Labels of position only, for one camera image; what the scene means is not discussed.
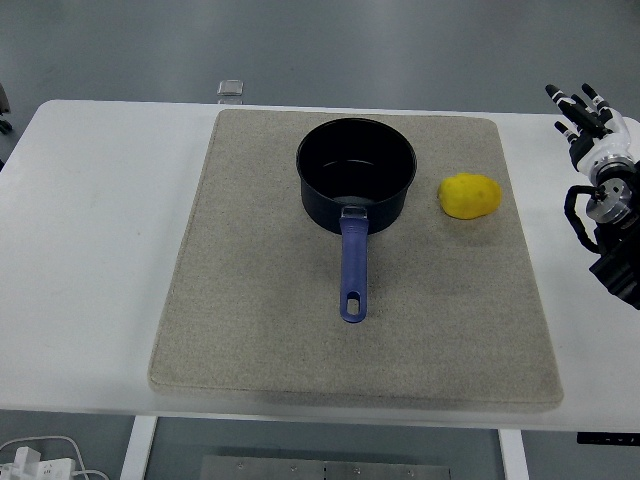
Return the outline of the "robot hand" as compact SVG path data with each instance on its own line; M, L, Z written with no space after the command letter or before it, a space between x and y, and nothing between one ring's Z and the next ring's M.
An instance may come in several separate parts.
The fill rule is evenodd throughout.
M576 171L594 180L597 166L605 161L623 158L624 163L634 165L629 151L631 136L624 118L593 87L582 85L589 103L577 94L565 94L553 84L547 84L545 91L571 123L567 126L556 121L554 128L569 144L569 158Z

